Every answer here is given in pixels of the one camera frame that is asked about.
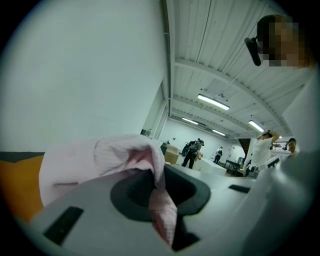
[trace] fluorescent light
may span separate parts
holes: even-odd
[[[264,132],[265,130],[262,129],[259,125],[257,125],[254,121],[250,120],[249,124],[256,128],[259,132]]]
[[[186,119],[186,118],[184,118],[184,117],[182,117],[182,119],[183,119],[183,120],[185,120],[185,121],[188,121],[188,122],[190,122],[190,123],[193,123],[193,124],[195,124],[195,125],[197,125],[197,124],[198,124],[197,122],[191,121],[191,120]]]
[[[212,130],[213,132],[217,133],[217,134],[220,134],[222,136],[226,136],[224,133],[220,132],[220,131],[217,131],[217,130]]]
[[[219,102],[219,101],[217,101],[217,100],[215,100],[213,98],[209,98],[207,96],[204,96],[202,94],[199,94],[197,98],[200,99],[200,100],[203,100],[205,102],[211,103],[213,105],[216,105],[216,106],[218,106],[218,107],[220,107],[220,108],[222,108],[224,110],[230,109],[229,106],[227,106],[227,105],[225,105],[225,104],[223,104],[223,103],[221,103],[221,102]]]

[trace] orange surface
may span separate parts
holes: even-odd
[[[39,191],[39,171],[43,156],[16,163],[0,160],[0,190],[14,216],[25,221],[43,209]]]

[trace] white ceiling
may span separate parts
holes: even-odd
[[[310,77],[307,68],[255,66],[244,39],[255,37],[257,22],[283,14],[263,0],[167,0],[171,56],[170,115],[201,122],[228,138],[265,130],[290,136],[282,113]],[[230,106],[206,105],[198,94]]]

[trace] pink cloth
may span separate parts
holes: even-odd
[[[165,158],[158,145],[142,135],[125,135],[84,141],[49,149],[39,173],[44,206],[82,182],[129,169],[151,170],[154,189],[149,199],[153,226],[171,246],[175,236],[177,207],[166,191]]]

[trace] black pants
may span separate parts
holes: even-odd
[[[192,169],[192,167],[194,166],[195,159],[194,154],[192,154],[190,151],[188,152],[188,154],[186,154],[182,166],[186,167],[189,160],[189,169]]]
[[[220,160],[220,157],[221,157],[221,156],[217,154],[217,155],[215,156],[213,162],[214,162],[215,164],[218,164],[218,163],[219,163],[219,160]]]

